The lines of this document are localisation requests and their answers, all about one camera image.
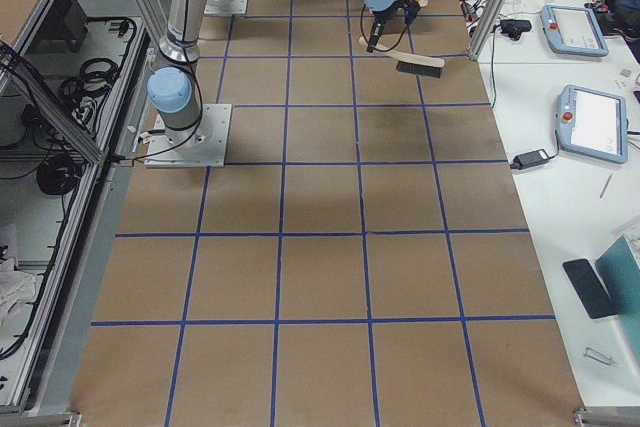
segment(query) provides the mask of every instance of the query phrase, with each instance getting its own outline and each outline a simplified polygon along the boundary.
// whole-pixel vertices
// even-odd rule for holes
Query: floor
[[[135,167],[72,398],[84,425],[572,425],[457,1],[430,0],[401,47],[445,56],[441,79],[367,55],[360,8],[250,0],[202,42],[205,101],[234,104],[227,166]]]

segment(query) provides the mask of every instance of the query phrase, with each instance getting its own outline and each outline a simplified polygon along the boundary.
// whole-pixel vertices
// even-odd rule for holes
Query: black cable
[[[15,142],[11,143],[11,144],[5,144],[5,145],[0,145],[0,150],[12,150],[15,149],[16,147],[18,147],[22,142],[24,142],[24,140],[27,138],[27,136],[29,135],[31,129],[29,129],[29,127],[25,127],[24,129],[24,134],[22,134],[22,137],[20,138],[20,140],[16,140]]]
[[[187,34],[187,19],[189,18],[189,0],[185,0],[185,6],[184,6],[184,22],[183,22],[183,26],[182,26],[182,42],[184,43],[186,41],[186,34]],[[141,159],[146,159],[149,157],[154,157],[156,155],[160,155],[160,154],[165,154],[167,152],[171,152],[172,150],[177,149],[178,147],[183,146],[184,144],[186,144],[187,142],[189,142],[194,135],[196,135],[196,132],[198,131],[198,129],[200,128],[200,124],[202,123],[202,117],[204,115],[204,102],[202,100],[202,91],[200,89],[200,83],[198,82],[198,78],[196,77],[196,72],[193,69],[193,65],[191,65],[191,62],[189,62],[189,57],[187,55],[187,50],[185,47],[182,47],[182,52],[184,54],[184,58],[185,61],[187,63],[187,66],[189,68],[189,70],[185,70],[179,67],[175,67],[178,70],[181,70],[182,72],[184,72],[186,75],[190,76],[193,79],[194,84],[196,85],[196,89],[198,90],[198,100],[199,100],[199,105],[200,105],[200,112],[198,114],[198,120],[196,122],[196,125],[194,126],[193,130],[191,131],[191,133],[189,134],[189,136],[184,139],[182,142],[180,142],[179,144],[176,144],[174,146],[169,147],[168,149],[164,149],[161,150],[159,152],[154,152],[153,154],[145,154],[145,155],[138,155],[136,157],[132,157],[132,158],[125,158],[125,159],[121,159],[120,161],[131,161],[133,162],[137,162]]]
[[[79,76],[79,78],[83,80],[83,82],[86,82],[87,80],[102,80],[106,83],[105,86],[96,89],[100,93],[100,95],[96,95],[97,93],[96,91],[88,90],[84,87],[82,89],[83,94],[86,94],[88,97],[91,97],[91,98],[102,97],[102,99],[100,100],[100,103],[95,107],[96,111],[93,115],[93,125],[90,129],[91,134],[94,136],[98,134],[98,131],[100,129],[102,115],[104,112],[104,105],[106,104],[106,101],[109,97],[109,93],[111,92],[111,89],[113,89],[113,86],[116,80],[118,80],[118,78],[120,77],[120,74],[122,73],[122,69],[124,68],[127,58],[129,57],[129,54],[131,52],[131,45],[133,44],[133,41],[138,34],[138,26],[135,23],[135,21],[130,17],[89,17],[87,18],[87,22],[112,22],[112,21],[118,21],[118,20],[121,21],[120,29],[123,28],[122,27],[123,24],[126,24],[127,30],[125,31],[125,33],[129,31],[129,27],[131,27],[131,31],[132,31],[131,36],[129,37],[129,40],[127,40],[120,64],[117,66],[117,68],[114,71],[113,64],[115,63],[111,59],[103,59],[103,58],[90,59],[83,64],[84,68],[81,69],[82,71],[84,71],[85,79],[82,78],[83,77],[82,71],[80,72],[80,76]],[[98,72],[93,71],[88,73],[86,72],[89,66],[91,66],[94,63],[100,63],[100,62],[105,62],[109,64],[110,68],[106,71],[98,71]]]
[[[164,129],[147,130],[146,132],[143,132],[142,134],[140,134],[140,136],[138,137],[138,143],[141,143],[144,140],[143,135],[145,134],[149,136],[154,136],[154,135],[163,135],[164,133],[166,133]]]
[[[47,151],[47,154],[41,160],[37,161],[38,165],[36,165],[33,169],[31,169],[31,170],[29,170],[29,171],[27,171],[27,172],[25,172],[23,174],[16,175],[16,176],[13,176],[13,177],[0,177],[0,180],[20,180],[20,179],[24,179],[25,177],[29,177],[36,170],[38,170],[38,167],[40,167],[40,164],[42,164],[42,162],[44,162],[45,160],[47,160],[49,158],[49,155],[51,155],[51,149],[49,149]]]
[[[362,10],[360,11],[360,34],[368,44],[369,39],[364,33],[364,11],[366,8],[367,8],[367,5],[363,4]],[[376,52],[382,52],[382,53],[391,52],[393,49],[398,47],[398,45],[400,45],[400,42],[402,42],[402,39],[404,38],[404,34],[406,34],[408,31],[409,31],[409,24],[405,24],[404,29],[402,29],[402,32],[400,32],[400,35],[398,36],[398,40],[396,41],[395,44],[393,44],[391,47],[387,47],[386,49],[378,49],[377,47],[374,47],[373,50],[375,50]]]

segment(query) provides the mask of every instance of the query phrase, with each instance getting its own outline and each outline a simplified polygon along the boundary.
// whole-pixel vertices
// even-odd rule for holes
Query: power adapter
[[[520,40],[523,32],[531,30],[528,20],[505,19],[500,21],[500,33],[506,34],[511,40]]]
[[[516,155],[513,158],[513,162],[511,162],[510,167],[513,170],[529,169],[537,165],[546,164],[554,157],[555,155],[550,156],[549,154],[547,154],[547,151],[544,149],[532,150],[531,152],[526,152],[524,154]]]

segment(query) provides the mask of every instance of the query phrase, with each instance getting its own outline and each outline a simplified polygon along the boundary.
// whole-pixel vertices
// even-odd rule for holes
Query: white cloth
[[[0,272],[0,325],[16,307],[36,298],[36,276],[15,270]]]

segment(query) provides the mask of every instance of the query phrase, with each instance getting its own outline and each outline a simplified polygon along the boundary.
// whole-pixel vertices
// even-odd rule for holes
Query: electronic device
[[[564,150],[624,164],[628,158],[624,97],[567,85],[558,101],[556,136]]]
[[[577,259],[562,264],[582,305],[592,319],[616,315],[611,298],[600,283],[587,259]]]
[[[64,195],[78,185],[82,167],[67,153],[54,155],[42,161],[36,172],[36,182],[43,194]]]
[[[523,32],[531,31],[531,22],[519,19],[503,19],[500,21],[500,33],[511,40],[520,40]]]
[[[640,224],[626,228],[596,260],[596,270],[618,312],[631,350],[640,360]]]
[[[609,53],[593,10],[545,5],[540,12],[549,47],[559,54],[604,57]]]

